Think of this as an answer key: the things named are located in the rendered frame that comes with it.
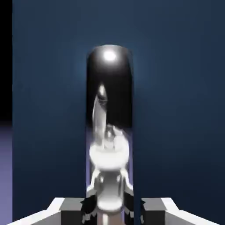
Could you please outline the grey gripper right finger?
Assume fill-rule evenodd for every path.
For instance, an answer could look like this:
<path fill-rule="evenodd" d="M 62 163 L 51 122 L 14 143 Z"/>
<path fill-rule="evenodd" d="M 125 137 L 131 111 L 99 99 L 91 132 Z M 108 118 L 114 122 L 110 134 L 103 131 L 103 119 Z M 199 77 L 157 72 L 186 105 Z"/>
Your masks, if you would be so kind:
<path fill-rule="evenodd" d="M 142 198 L 141 225 L 219 225 L 180 210 L 171 198 Z"/>

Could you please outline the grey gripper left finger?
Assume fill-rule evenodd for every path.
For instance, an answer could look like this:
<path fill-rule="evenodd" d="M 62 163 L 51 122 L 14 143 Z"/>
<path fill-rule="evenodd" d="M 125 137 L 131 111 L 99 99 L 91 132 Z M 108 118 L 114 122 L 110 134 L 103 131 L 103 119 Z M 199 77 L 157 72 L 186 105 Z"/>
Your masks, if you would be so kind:
<path fill-rule="evenodd" d="M 54 198 L 46 210 L 7 225 L 84 225 L 83 198 Z"/>

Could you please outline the shiny dark curved metal handle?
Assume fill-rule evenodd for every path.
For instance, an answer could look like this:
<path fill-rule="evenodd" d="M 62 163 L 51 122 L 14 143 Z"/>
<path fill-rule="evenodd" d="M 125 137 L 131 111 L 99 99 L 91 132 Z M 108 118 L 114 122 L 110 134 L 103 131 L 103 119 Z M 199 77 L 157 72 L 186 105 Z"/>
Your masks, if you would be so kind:
<path fill-rule="evenodd" d="M 87 57 L 84 225 L 133 225 L 132 57 L 118 45 Z"/>

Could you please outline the dark blue cabinet door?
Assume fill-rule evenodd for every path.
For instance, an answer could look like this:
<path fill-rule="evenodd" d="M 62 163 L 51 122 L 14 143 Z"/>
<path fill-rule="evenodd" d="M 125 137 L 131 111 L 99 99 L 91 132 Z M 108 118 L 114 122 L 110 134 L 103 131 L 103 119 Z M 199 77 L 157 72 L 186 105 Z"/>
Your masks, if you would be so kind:
<path fill-rule="evenodd" d="M 225 225 L 225 0 L 13 1 L 13 219 L 85 194 L 86 57 L 132 51 L 134 197 Z"/>

